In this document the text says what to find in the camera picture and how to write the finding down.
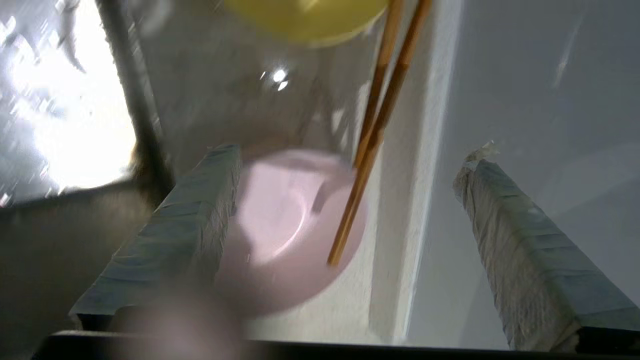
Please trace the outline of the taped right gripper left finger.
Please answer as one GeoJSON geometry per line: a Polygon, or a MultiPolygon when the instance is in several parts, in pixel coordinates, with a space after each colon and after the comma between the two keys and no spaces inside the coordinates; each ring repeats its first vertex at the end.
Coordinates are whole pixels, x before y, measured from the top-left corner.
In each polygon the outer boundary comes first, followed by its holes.
{"type": "Polygon", "coordinates": [[[71,307],[77,326],[96,330],[119,310],[151,305],[183,284],[212,287],[236,210],[241,170],[240,147],[222,145],[179,178],[71,307]]]}

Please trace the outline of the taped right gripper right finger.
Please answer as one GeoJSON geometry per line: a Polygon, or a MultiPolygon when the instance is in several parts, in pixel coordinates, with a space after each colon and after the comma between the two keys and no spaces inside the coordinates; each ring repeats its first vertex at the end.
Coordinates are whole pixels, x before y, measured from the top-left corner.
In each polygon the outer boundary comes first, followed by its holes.
{"type": "Polygon", "coordinates": [[[509,348],[638,353],[640,311],[503,169],[487,142],[453,182],[509,348]]]}

